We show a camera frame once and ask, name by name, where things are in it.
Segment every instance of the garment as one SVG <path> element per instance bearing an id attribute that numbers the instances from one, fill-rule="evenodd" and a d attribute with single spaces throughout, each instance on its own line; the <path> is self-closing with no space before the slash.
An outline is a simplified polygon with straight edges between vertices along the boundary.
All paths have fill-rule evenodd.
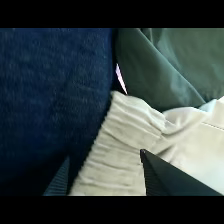
<path id="1" fill-rule="evenodd" d="M 224 194 L 224 100 L 160 113 L 112 93 L 112 104 L 70 195 L 145 195 L 140 149 Z"/>
<path id="2" fill-rule="evenodd" d="M 116 56 L 127 92 L 165 111 L 224 95 L 224 29 L 122 28 Z"/>
<path id="3" fill-rule="evenodd" d="M 111 28 L 0 29 L 0 195 L 71 185 L 109 108 Z"/>

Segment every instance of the jeans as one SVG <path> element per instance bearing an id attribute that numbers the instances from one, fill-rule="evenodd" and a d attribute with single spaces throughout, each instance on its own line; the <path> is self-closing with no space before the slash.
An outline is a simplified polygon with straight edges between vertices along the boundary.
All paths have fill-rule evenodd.
<path id="1" fill-rule="evenodd" d="M 78 174 L 110 104 L 111 28 L 0 29 L 0 195 Z"/>

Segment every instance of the white fabric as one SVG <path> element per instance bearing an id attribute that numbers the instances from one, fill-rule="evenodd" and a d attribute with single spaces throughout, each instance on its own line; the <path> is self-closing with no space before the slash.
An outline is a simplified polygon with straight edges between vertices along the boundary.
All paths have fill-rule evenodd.
<path id="1" fill-rule="evenodd" d="M 224 99 L 160 113 L 112 93 L 112 104 L 70 195 L 145 195 L 147 149 L 224 194 Z"/>

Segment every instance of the denim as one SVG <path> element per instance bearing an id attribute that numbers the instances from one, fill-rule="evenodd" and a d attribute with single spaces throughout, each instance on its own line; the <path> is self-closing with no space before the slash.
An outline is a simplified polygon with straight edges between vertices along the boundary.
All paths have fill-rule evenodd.
<path id="1" fill-rule="evenodd" d="M 77 176 L 110 104 L 111 28 L 0 29 L 0 194 Z"/>

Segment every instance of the clothing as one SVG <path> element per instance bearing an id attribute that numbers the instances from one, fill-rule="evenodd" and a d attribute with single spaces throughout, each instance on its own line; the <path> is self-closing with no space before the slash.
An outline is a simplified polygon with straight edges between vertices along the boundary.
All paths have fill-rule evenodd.
<path id="1" fill-rule="evenodd" d="M 70 195 L 145 195 L 140 149 L 224 194 L 224 100 L 160 113 L 112 93 L 112 103 Z"/>
<path id="2" fill-rule="evenodd" d="M 129 95 L 165 111 L 224 95 L 224 29 L 122 28 L 116 56 Z"/>
<path id="3" fill-rule="evenodd" d="M 0 195 L 42 195 L 68 155 L 71 185 L 109 108 L 112 34 L 0 29 Z"/>

